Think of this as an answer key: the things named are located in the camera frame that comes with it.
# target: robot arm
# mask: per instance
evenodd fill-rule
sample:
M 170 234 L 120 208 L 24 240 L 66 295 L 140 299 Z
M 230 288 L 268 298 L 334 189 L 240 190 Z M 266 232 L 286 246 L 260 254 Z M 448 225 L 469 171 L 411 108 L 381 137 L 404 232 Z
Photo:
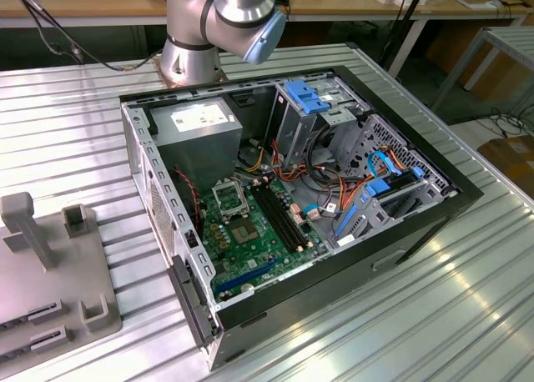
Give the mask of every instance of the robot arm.
M 167 0 L 167 42 L 161 73 L 172 84 L 220 77 L 218 50 L 259 64 L 273 52 L 285 16 L 275 0 Z

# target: ram slot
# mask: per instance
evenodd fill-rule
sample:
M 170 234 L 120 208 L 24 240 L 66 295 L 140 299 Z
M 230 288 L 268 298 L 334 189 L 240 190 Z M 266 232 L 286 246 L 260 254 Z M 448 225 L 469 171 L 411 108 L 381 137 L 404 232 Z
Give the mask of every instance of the ram slot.
M 282 240 L 285 249 L 289 253 L 294 253 L 299 246 L 305 249 L 307 241 L 269 186 L 264 184 L 254 186 L 251 193 L 276 234 Z

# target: wooden desk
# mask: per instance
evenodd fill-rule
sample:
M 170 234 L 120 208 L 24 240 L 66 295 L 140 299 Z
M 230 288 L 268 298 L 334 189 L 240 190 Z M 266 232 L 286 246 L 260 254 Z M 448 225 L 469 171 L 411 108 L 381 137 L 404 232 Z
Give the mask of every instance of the wooden desk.
M 518 7 L 511 10 L 513 18 L 525 17 L 528 8 Z M 291 21 L 358 21 L 395 19 L 399 7 L 395 4 L 382 4 L 376 0 L 291 0 Z M 493 19 L 496 9 L 473 11 L 456 0 L 428 3 L 419 6 L 412 19 Z
M 39 0 L 39 2 L 63 25 L 120 26 L 163 25 L 166 23 L 165 0 Z M 399 8 L 384 5 L 376 0 L 291 0 L 290 22 L 313 21 L 374 21 L 393 20 Z M 529 9 L 513 8 L 506 17 L 514 19 L 512 26 L 521 25 Z M 434 19 L 493 19 L 504 17 L 505 11 L 477 10 L 464 7 L 455 0 L 444 0 L 418 8 L 410 33 L 404 41 L 390 74 L 396 76 L 411 49 L 420 36 L 426 22 Z M 18 0 L 0 0 L 0 28 L 34 27 Z
M 39 0 L 63 26 L 166 23 L 165 0 Z M 18 0 L 0 0 L 0 28 L 33 27 Z

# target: red wire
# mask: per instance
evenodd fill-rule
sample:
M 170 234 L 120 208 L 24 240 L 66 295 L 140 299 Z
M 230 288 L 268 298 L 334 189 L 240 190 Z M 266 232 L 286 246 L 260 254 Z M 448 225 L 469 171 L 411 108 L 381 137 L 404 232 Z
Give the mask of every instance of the red wire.
M 278 175 L 280 179 L 282 179 L 284 182 L 294 182 L 297 178 L 299 178 L 303 173 L 305 173 L 305 169 L 301 169 L 299 172 L 295 174 L 295 171 L 297 168 L 293 168 L 291 172 L 283 173 L 280 167 L 275 167 L 275 165 L 278 165 L 278 162 L 280 160 L 278 155 L 278 146 L 274 140 L 271 141 L 271 147 L 273 148 L 273 171 Z M 304 164 L 300 163 L 298 165 L 298 168 L 303 167 Z
M 197 192 L 194 189 L 193 184 L 188 179 L 188 177 L 184 175 L 184 173 L 178 171 L 176 168 L 174 168 L 173 171 L 177 173 L 178 175 L 180 175 L 182 178 L 184 178 L 185 183 L 187 183 L 187 185 L 189 186 L 189 189 L 191 190 L 191 194 L 193 195 L 193 201 L 194 201 L 195 228 L 198 229 L 200 225 L 199 196 L 197 195 Z

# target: green circuit board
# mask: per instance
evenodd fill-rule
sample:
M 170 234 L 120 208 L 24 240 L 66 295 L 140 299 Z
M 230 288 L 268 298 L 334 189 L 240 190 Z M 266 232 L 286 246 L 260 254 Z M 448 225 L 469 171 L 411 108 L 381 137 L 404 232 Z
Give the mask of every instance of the green circuit board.
M 276 194 L 280 201 L 284 202 L 285 207 L 294 203 L 278 179 L 270 182 L 270 190 Z M 228 224 L 223 223 L 219 206 L 213 194 L 205 195 L 202 198 L 205 204 L 202 239 L 215 267 L 215 276 L 212 279 L 211 287 L 217 301 L 234 297 L 242 293 L 242 289 L 246 289 L 250 284 L 257 286 L 265 283 L 328 252 L 319 235 L 313 229 L 305 228 L 306 230 L 302 230 L 300 228 L 303 236 L 311 242 L 310 246 L 304 247 L 303 251 L 291 253 L 285 248 L 282 240 L 265 217 L 250 191 L 250 186 L 244 186 L 244 196 L 249 205 L 249 217 L 244 219 L 238 217 L 230 220 Z M 290 209 L 286 209 L 285 212 L 291 217 L 291 222 L 294 222 Z M 262 275 L 247 279 L 231 289 L 220 291 L 222 284 L 255 269 L 262 269 L 262 267 L 269 267 L 269 270 Z

